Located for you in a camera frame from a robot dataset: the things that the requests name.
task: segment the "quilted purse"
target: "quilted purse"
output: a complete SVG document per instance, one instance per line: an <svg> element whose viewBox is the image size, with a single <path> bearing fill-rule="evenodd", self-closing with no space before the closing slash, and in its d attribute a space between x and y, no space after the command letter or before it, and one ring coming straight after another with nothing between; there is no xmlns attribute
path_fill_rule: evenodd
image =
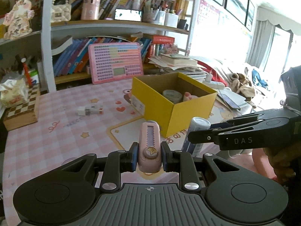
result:
<svg viewBox="0 0 301 226"><path fill-rule="evenodd" d="M69 21L71 19L71 4L68 4L68 0L65 0L65 4L54 5L55 1L52 0L51 23Z"/></svg>

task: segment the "pink learning board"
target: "pink learning board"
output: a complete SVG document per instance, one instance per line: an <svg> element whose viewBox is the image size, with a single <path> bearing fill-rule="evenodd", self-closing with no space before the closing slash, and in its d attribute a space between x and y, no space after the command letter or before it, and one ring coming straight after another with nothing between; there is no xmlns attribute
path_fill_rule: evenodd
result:
<svg viewBox="0 0 301 226"><path fill-rule="evenodd" d="M143 75L139 43L99 43L89 45L93 84L119 81Z"/></svg>

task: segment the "pink tumbler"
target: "pink tumbler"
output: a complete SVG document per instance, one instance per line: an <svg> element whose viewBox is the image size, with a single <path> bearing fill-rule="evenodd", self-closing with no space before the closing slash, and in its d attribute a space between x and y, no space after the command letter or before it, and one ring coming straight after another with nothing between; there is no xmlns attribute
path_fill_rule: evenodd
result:
<svg viewBox="0 0 301 226"><path fill-rule="evenodd" d="M98 20L100 0L84 0L81 20Z"/></svg>

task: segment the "gray ribbed panel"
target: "gray ribbed panel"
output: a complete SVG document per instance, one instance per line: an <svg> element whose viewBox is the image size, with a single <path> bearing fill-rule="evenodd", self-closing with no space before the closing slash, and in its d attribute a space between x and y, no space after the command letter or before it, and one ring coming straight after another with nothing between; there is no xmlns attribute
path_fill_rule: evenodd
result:
<svg viewBox="0 0 301 226"><path fill-rule="evenodd" d="M237 226L218 218L196 194L175 184L125 184L114 194L102 195L81 219L65 226ZM283 226L276 221L266 226Z"/></svg>

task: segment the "curtain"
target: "curtain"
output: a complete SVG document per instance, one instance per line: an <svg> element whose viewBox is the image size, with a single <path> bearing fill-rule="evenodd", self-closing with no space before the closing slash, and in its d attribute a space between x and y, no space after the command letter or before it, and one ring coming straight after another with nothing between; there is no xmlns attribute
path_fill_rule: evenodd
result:
<svg viewBox="0 0 301 226"><path fill-rule="evenodd" d="M257 20L247 63L263 69L270 54L275 25L268 20Z"/></svg>

